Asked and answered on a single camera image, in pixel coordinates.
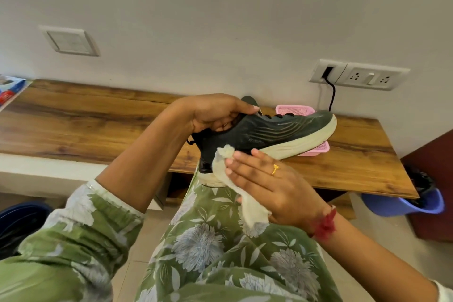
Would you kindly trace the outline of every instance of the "floral print clothing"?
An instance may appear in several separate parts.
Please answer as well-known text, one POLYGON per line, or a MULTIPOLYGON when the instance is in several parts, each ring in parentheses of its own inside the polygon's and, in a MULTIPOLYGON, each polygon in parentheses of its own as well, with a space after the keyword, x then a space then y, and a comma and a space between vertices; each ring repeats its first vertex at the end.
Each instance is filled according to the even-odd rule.
MULTIPOLYGON (((274 224, 249 228, 230 188, 190 184, 154 250, 136 301, 341 301, 316 243, 274 224)), ((78 188, 0 262, 0 301, 111 301, 144 215, 97 182, 78 188)))

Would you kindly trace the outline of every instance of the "tiled floor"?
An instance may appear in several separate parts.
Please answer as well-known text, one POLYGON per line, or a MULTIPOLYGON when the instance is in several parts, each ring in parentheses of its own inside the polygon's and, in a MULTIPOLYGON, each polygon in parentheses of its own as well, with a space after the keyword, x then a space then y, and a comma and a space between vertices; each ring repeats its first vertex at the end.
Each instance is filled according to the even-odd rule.
MULTIPOLYGON (((358 196, 351 196, 357 219, 354 225, 404 259, 424 275, 453 286, 453 244, 417 239, 405 217, 382 218, 371 213, 358 196)), ((132 302, 146 265, 177 208, 149 210, 130 261, 113 279, 114 302, 132 302)), ((345 302, 369 302, 371 296, 327 253, 324 259, 345 302)))

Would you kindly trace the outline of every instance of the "red thread bracelet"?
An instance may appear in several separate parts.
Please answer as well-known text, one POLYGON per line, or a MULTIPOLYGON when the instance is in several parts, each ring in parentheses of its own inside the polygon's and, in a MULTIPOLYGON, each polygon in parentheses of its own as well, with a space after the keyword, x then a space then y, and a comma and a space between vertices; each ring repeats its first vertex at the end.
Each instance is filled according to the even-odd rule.
POLYGON ((332 207, 330 213, 324 216, 320 222, 316 225, 314 233, 310 234, 309 237, 315 238, 316 240, 327 240, 329 236, 336 231, 335 223, 333 219, 337 214, 337 208, 332 207))

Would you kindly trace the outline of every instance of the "shoe sole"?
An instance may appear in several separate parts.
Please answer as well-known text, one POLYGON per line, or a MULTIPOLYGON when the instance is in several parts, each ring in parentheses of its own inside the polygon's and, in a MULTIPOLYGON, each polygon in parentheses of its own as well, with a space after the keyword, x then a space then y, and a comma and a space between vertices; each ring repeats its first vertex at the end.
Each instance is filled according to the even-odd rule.
MULTIPOLYGON (((275 160, 286 159, 290 156, 299 155, 306 151, 316 148, 324 141, 329 139, 335 129, 337 128, 337 118, 332 115, 330 122, 322 129, 319 129, 313 134, 304 136, 288 142, 280 143, 278 145, 269 146, 260 149, 263 153, 273 157, 275 160)), ((225 184, 216 178, 214 173, 200 173, 198 172, 198 179, 201 184, 208 187, 225 187, 225 184)))

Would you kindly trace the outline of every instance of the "gold ring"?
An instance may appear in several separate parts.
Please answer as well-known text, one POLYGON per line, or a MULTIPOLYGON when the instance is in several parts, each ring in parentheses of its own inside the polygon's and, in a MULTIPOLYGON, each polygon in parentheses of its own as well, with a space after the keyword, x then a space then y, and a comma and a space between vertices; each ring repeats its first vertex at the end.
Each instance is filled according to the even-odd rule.
POLYGON ((280 169, 280 167, 278 165, 274 164, 274 171, 270 175, 274 176, 275 171, 277 171, 278 169, 280 169))

